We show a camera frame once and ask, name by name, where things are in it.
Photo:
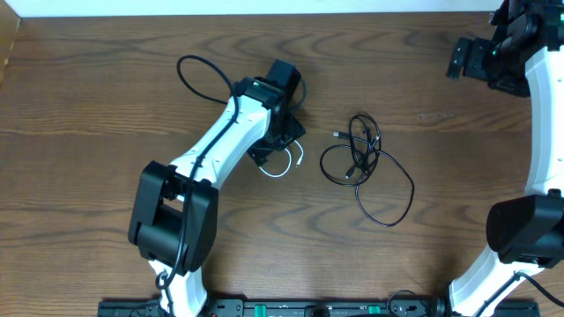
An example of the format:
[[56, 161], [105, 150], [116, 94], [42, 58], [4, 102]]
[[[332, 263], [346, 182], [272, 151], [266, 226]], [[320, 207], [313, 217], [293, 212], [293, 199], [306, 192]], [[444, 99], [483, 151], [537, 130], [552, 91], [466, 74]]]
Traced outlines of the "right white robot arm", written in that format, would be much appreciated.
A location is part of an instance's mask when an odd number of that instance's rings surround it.
[[505, 0], [490, 24], [491, 39], [458, 40], [446, 75], [530, 99], [530, 170], [522, 197], [490, 209], [487, 245], [449, 284], [437, 316], [534, 313], [532, 304], [503, 300], [563, 260], [563, 3]]

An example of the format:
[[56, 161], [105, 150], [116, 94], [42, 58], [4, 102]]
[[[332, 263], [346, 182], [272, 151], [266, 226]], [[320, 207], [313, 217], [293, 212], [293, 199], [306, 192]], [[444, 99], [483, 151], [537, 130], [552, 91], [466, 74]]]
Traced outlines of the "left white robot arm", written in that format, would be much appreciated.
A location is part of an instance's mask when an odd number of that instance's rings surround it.
[[229, 83], [225, 110], [201, 139], [170, 164], [142, 171], [128, 240], [155, 272], [162, 316], [197, 316], [207, 302], [202, 266], [217, 234], [219, 191], [243, 155], [263, 166], [305, 129], [291, 102], [298, 69], [276, 60], [265, 77]]

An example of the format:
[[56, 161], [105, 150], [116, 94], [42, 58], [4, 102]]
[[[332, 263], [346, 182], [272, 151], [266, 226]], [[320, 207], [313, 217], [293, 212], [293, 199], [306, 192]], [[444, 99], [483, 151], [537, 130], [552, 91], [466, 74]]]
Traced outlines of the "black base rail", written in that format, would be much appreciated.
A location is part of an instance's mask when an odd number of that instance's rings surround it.
[[[103, 301], [95, 316], [171, 316], [157, 299], [142, 301]], [[402, 295], [378, 301], [250, 301], [242, 299], [207, 300], [202, 317], [309, 317], [309, 316], [461, 316], [447, 312], [443, 299]], [[492, 316], [539, 317], [540, 309], [530, 300], [501, 302]]]

